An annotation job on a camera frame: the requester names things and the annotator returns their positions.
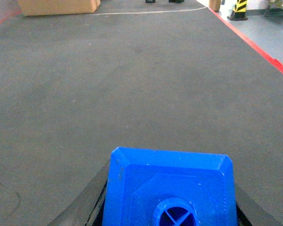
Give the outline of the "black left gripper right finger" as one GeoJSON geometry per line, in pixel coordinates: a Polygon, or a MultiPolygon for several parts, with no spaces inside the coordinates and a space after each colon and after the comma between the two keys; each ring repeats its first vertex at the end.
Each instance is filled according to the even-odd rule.
{"type": "Polygon", "coordinates": [[[239,226],[283,226],[235,183],[236,211],[239,226]]]}

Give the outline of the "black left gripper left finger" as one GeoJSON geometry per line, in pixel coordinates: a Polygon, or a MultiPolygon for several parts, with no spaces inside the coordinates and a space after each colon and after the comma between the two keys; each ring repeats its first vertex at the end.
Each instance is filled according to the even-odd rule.
{"type": "Polygon", "coordinates": [[[103,220],[109,162],[99,170],[86,188],[50,226],[100,226],[103,220]]]}

